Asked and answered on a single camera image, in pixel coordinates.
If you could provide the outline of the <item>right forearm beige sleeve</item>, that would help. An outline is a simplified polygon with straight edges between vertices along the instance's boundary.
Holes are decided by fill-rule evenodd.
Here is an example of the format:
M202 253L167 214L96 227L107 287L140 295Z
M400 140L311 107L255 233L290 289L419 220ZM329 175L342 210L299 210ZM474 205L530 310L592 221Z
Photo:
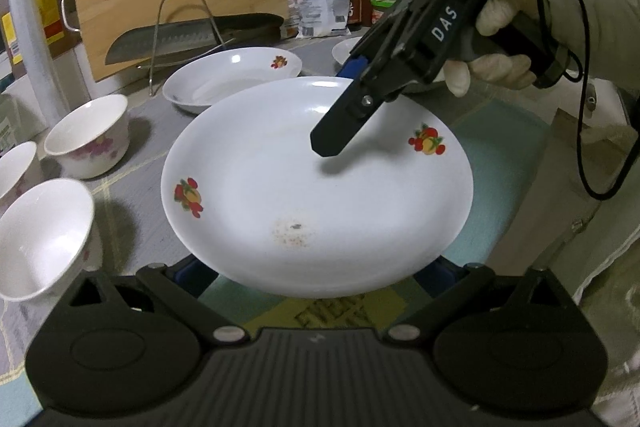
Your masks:
M546 0L553 38L585 58L589 75L639 91L639 0Z

